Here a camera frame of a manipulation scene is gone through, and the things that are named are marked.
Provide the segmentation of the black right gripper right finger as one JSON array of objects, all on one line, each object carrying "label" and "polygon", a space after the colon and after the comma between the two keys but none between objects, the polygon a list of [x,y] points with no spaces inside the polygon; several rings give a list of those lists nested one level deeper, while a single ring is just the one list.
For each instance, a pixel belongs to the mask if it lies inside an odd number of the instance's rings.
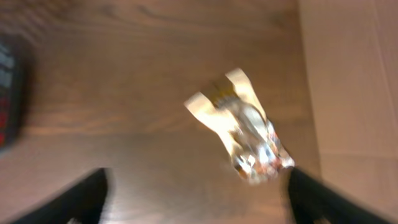
[{"label": "black right gripper right finger", "polygon": [[315,223],[323,218],[330,223],[388,223],[296,167],[289,173],[287,195],[296,223]]}]

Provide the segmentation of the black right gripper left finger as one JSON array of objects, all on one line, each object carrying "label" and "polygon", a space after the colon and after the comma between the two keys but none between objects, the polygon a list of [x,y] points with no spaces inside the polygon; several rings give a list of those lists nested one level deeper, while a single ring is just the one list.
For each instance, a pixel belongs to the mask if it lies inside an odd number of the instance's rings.
[{"label": "black right gripper left finger", "polygon": [[109,190],[106,171],[94,170],[59,196],[11,222],[98,224]]}]

